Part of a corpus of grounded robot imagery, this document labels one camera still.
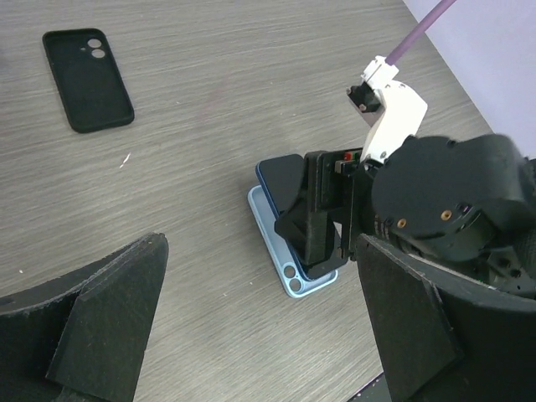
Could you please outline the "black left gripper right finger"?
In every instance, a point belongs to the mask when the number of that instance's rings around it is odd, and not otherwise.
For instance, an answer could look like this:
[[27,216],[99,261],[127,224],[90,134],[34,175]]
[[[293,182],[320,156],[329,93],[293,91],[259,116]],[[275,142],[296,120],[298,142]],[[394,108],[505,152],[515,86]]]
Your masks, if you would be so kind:
[[533,401],[535,302],[366,236],[358,271],[393,401]]

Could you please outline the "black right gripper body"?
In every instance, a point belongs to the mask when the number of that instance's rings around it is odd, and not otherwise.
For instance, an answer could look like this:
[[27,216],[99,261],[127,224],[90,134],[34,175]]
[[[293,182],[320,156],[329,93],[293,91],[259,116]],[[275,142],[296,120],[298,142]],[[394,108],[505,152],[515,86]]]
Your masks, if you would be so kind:
[[340,250],[369,235],[515,296],[535,294],[535,162],[503,135],[410,137],[384,163],[343,150]]

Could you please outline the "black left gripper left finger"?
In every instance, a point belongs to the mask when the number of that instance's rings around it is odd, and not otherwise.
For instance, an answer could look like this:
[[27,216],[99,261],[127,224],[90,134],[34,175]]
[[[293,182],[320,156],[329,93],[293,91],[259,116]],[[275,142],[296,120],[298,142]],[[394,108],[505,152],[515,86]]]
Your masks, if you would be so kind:
[[168,262],[149,233],[1,299],[3,401],[131,401]]

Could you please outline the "blue smartphone black screen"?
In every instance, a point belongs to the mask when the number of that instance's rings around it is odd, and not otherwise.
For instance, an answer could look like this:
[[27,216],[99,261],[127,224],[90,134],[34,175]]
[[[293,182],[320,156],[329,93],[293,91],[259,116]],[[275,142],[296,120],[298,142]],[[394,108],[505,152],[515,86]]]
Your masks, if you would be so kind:
[[[303,157],[298,154],[289,154],[260,161],[255,167],[255,173],[265,193],[275,219],[290,207],[297,196],[302,179]],[[331,258],[318,265],[303,265],[296,252],[276,235],[289,250],[297,272],[305,282],[331,280],[338,273],[338,269],[346,264],[346,260],[333,252]]]

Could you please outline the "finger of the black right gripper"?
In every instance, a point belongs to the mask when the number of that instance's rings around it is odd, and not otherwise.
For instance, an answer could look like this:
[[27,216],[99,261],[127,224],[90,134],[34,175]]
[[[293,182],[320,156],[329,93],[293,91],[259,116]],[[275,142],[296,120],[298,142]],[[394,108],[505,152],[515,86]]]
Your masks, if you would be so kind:
[[304,268],[338,268],[348,261],[335,227],[342,221],[345,178],[336,171],[343,151],[307,153],[292,201],[276,219],[276,233],[286,240]]

